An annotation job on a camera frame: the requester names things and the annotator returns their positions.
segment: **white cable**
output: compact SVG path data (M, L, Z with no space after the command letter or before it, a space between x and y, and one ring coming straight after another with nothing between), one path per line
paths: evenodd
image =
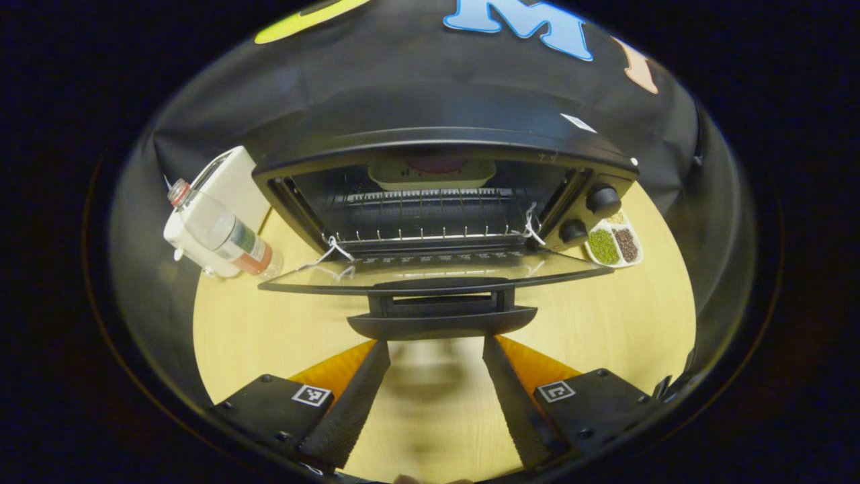
M337 249L338 251L340 251L340 252L341 252L341 254L343 254L344 256L347 256L347 259L349 259L350 261L355 261L355 258L352 256L352 254L350 254L350 253L349 253L349 252L347 252L347 251L344 251L343 249L341 249L341 247L340 247L339 245L337 245L337 240L335 240L335 237L334 237L334 236L329 237L329 245L331 245L331 248L329 249L329 251L327 251L326 253L324 253L324 254L322 255L322 257L318 258L315 262L312 262L312 263L309 263L309 264L305 264L305 265L303 265L303 266L299 267L298 269L294 270L293 272L298 271L298 270L302 270L302 269L304 269L305 267L311 267L312 265L317 265L317 264L321 263L323 260L325 260L325 258L326 258L326 257L328 257L329 255L331 255L331 253L332 253L332 252L334 252L334 251L335 251L335 249Z
M529 237L532 237L538 243L540 243L540 245L546 245L546 242L544 242L544 240L538 236L538 233L535 232L533 228L531 228L531 217L534 216L535 207L537 207L537 206L538 206L537 202L532 202L529 209L525 211L525 233L521 233L521 232L518 232L516 230L512 230L511 232L523 235L527 239Z

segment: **wire rack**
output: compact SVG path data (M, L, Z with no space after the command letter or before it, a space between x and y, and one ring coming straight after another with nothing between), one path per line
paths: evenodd
M332 195L339 243L522 237L531 199L525 189L418 189ZM535 218L536 229L541 227Z

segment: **oven control knob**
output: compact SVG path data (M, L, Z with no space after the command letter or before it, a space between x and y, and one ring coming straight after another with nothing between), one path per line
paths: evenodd
M588 229L582 220L568 220L559 227L558 237L567 246L582 245L588 240Z
M609 185L595 187L586 199L586 207L599 219L614 215L621 209L621 197Z

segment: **water bottle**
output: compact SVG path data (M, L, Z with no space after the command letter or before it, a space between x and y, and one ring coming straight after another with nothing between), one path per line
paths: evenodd
M284 258L223 203L176 180L167 195L186 230L206 249L252 276L280 275Z

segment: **light wood surface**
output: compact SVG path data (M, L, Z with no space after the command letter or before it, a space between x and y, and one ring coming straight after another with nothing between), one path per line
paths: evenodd
M674 238L638 183L623 205L642 243L642 263L518 289L517 304L538 307L537 317L506 336L582 372L610 369L650 394L684 369L695 306ZM261 235L284 252L285 270L318 258L277 214ZM587 259L581 248L565 253ZM263 373L287 378L366 341L346 321L366 313L366 297L261 291L258 282L247 275L200 278L194 349L215 402ZM482 338L390 342L389 349L391 367L343 472L444 483L521 467L481 359Z

